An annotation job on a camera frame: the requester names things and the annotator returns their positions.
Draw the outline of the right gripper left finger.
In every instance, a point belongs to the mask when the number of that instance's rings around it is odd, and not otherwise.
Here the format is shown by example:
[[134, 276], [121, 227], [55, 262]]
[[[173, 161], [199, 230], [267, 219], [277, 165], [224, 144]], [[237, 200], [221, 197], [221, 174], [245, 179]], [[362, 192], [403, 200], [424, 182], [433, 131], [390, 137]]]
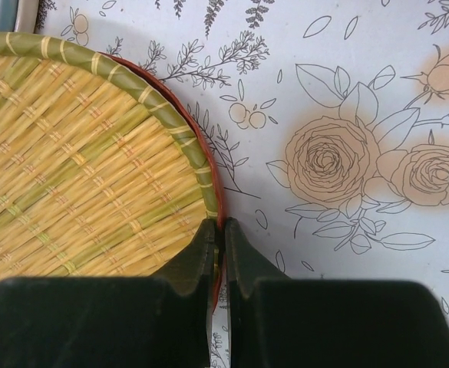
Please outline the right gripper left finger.
[[148, 277], [0, 281], [0, 367], [206, 367], [216, 223]]

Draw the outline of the woven bamboo tray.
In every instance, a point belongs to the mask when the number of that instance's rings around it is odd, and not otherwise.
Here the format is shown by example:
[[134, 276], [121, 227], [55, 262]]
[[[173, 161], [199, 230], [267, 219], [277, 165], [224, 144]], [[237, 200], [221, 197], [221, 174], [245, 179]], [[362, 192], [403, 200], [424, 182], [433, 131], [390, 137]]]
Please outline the woven bamboo tray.
[[217, 211], [196, 135], [144, 79], [0, 32], [0, 281], [148, 276]]

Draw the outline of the red-brown plastic plate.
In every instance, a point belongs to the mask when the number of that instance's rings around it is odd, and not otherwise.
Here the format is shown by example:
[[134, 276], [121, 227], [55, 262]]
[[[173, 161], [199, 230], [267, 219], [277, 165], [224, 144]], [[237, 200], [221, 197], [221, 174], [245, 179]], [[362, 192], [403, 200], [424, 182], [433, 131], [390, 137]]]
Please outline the red-brown plastic plate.
[[[200, 148], [204, 152], [207, 162], [210, 165], [210, 170], [213, 177], [213, 190], [216, 195], [216, 201], [218, 206], [217, 211], [217, 234], [222, 235], [226, 224], [226, 200], [223, 194], [223, 185], [221, 183], [220, 174], [216, 160], [213, 157], [211, 149], [207, 144], [203, 134], [200, 131], [200, 127], [197, 122], [191, 117], [190, 113], [185, 109], [180, 100], [174, 93], [166, 87], [161, 81], [159, 81], [150, 72], [142, 69], [136, 64], [123, 59], [121, 57], [115, 57], [106, 53], [102, 53], [104, 56], [111, 58], [113, 61], [125, 66], [127, 69], [135, 73], [137, 76], [144, 79], [151, 87], [157, 90], [163, 97], [165, 97], [175, 108], [175, 110], [185, 119], [187, 124], [191, 127], [191, 130], [198, 139]], [[224, 243], [221, 240], [216, 241], [217, 245], [214, 251], [214, 279], [213, 279], [213, 311], [216, 309], [220, 294], [220, 287], [223, 281], [223, 257], [225, 252]]]

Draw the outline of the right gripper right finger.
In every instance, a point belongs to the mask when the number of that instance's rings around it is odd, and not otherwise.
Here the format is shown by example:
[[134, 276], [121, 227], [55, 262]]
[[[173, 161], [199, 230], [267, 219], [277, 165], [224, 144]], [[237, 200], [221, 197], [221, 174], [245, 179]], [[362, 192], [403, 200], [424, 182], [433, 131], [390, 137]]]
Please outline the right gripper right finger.
[[412, 281], [299, 280], [225, 230], [233, 367], [449, 367], [449, 326]]

